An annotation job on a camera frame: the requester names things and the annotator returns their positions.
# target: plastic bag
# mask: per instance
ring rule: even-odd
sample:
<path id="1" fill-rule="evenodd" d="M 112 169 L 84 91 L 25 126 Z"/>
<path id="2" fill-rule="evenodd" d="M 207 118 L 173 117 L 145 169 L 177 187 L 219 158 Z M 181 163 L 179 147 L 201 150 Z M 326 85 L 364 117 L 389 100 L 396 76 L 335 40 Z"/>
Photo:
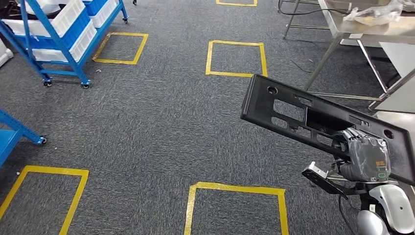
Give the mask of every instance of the plastic bag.
<path id="1" fill-rule="evenodd" d="M 403 5 L 404 11 L 415 11 L 415 0 L 398 0 Z"/>
<path id="2" fill-rule="evenodd" d="M 368 136 L 354 128 L 342 131 L 347 139 L 351 164 L 343 164 L 344 178 L 360 182 L 382 182 L 391 173 L 391 162 L 386 142 Z"/>
<path id="3" fill-rule="evenodd" d="M 343 21 L 357 21 L 369 26 L 399 21 L 403 8 L 402 3 L 399 1 L 400 0 L 392 0 L 386 6 L 374 6 L 360 12 L 358 12 L 359 9 L 355 7 L 349 15 L 343 17 Z"/>

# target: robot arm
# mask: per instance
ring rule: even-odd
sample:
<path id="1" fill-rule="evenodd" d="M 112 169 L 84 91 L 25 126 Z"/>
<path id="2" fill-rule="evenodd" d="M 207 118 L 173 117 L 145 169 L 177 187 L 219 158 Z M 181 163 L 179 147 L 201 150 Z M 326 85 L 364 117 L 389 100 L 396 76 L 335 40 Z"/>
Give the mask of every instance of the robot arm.
<path id="1" fill-rule="evenodd" d="M 345 188 L 328 179 L 328 172 L 315 162 L 302 174 L 330 194 L 360 195 L 362 206 L 358 215 L 362 235 L 413 234 L 415 217 L 409 199 L 398 186 L 388 184 L 391 165 L 383 139 L 347 128 L 335 134 L 347 141 L 350 159 L 334 156 L 338 173 L 346 180 L 356 182 L 355 188 Z"/>

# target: white plastic crate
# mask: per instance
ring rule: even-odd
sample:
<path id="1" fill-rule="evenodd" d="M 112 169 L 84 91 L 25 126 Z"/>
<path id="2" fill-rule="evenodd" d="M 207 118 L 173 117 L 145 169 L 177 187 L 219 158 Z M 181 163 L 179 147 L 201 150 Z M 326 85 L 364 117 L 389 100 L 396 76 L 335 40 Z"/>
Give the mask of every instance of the white plastic crate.
<path id="1" fill-rule="evenodd" d="M 79 36 L 75 44 L 69 50 L 70 54 L 76 62 L 79 62 L 82 55 L 85 53 L 88 46 L 92 42 L 95 34 L 96 29 L 93 26 L 92 21 L 90 21 L 82 32 L 81 36 Z M 33 49 L 33 55 L 37 61 L 68 61 L 60 50 Z"/>
<path id="2" fill-rule="evenodd" d="M 46 2 L 44 0 L 37 0 L 40 9 L 45 13 L 45 14 L 49 14 L 52 12 L 56 12 L 58 10 L 60 10 L 61 8 L 59 7 L 59 4 L 55 4 L 55 3 L 51 3 L 51 2 Z M 35 14 L 34 11 L 32 10 L 32 7 L 30 7 L 29 3 L 25 2 L 25 6 L 26 6 L 26 11 L 30 14 Z"/>
<path id="3" fill-rule="evenodd" d="M 0 39 L 0 67 L 13 57 L 12 51 L 7 48 L 3 41 Z"/>
<path id="4" fill-rule="evenodd" d="M 81 0 L 71 0 L 54 19 L 49 20 L 59 37 L 63 37 L 84 8 L 85 5 Z M 13 30 L 14 34 L 25 35 L 22 20 L 2 21 Z M 40 21 L 29 20 L 28 24 L 31 35 L 50 37 L 49 33 Z"/>
<path id="5" fill-rule="evenodd" d="M 116 6 L 117 3 L 115 2 L 115 0 L 108 0 L 104 4 L 104 6 L 102 6 L 101 10 L 99 10 L 96 16 L 90 16 L 95 28 L 102 27 L 102 25 L 105 23 L 105 21 L 107 21 L 111 13 L 115 10 Z"/>

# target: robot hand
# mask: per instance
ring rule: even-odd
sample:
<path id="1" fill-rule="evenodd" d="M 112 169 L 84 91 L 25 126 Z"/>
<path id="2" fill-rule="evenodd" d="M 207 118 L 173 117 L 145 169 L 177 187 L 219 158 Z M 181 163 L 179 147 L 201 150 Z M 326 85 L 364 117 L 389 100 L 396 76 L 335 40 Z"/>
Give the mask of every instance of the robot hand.
<path id="1" fill-rule="evenodd" d="M 350 161 L 336 159 L 343 177 L 349 181 L 381 183 L 388 180 L 391 173 L 386 142 L 368 136 L 354 128 L 340 132 L 347 141 Z"/>

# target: black plastic panel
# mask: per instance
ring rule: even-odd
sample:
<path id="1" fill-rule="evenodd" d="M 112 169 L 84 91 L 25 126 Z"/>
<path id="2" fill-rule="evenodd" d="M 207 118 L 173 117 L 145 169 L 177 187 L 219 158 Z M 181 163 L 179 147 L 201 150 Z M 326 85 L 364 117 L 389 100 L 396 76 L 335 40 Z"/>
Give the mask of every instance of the black plastic panel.
<path id="1" fill-rule="evenodd" d="M 275 100 L 288 103 L 288 107 L 294 105 L 303 109 L 303 119 L 282 114 L 284 110 L 274 106 Z M 383 138 L 387 142 L 390 154 L 391 178 L 415 186 L 415 161 L 409 132 L 400 127 L 259 74 L 255 74 L 251 79 L 242 105 L 241 118 L 344 158 L 349 155 L 347 150 L 341 151 L 330 144 L 334 132 L 354 127 L 369 135 Z M 311 134 L 308 137 L 301 134 L 299 130 L 302 128 Z"/>

